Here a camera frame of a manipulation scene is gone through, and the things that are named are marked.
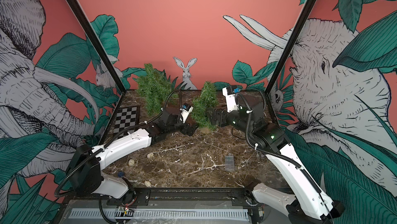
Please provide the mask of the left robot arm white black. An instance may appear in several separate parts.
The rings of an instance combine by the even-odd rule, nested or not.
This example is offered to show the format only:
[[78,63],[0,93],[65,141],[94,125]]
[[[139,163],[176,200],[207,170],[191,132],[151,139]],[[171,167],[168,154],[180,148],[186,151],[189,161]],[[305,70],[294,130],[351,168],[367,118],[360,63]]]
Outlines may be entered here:
[[77,148],[66,177],[55,190],[56,197],[70,193],[77,196],[99,194],[130,203],[136,198],[135,189],[124,177],[114,177],[103,172],[117,160],[147,148],[166,138],[167,134],[181,132],[192,136],[198,125],[190,119],[193,106],[180,103],[178,107],[163,106],[161,112],[149,121],[127,127],[115,134],[108,143]]

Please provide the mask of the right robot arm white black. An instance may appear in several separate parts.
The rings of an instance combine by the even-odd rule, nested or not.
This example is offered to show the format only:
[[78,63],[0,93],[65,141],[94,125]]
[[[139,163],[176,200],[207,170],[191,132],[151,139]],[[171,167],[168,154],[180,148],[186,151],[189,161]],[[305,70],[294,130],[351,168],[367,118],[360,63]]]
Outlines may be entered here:
[[238,89],[223,89],[226,107],[207,108],[212,125],[232,126],[245,135],[254,150],[264,154],[281,172],[292,194],[257,183],[250,190],[263,203],[287,216],[293,224],[332,224],[342,216],[342,202],[331,199],[317,184],[299,159],[289,137],[265,119],[266,98],[244,96]]

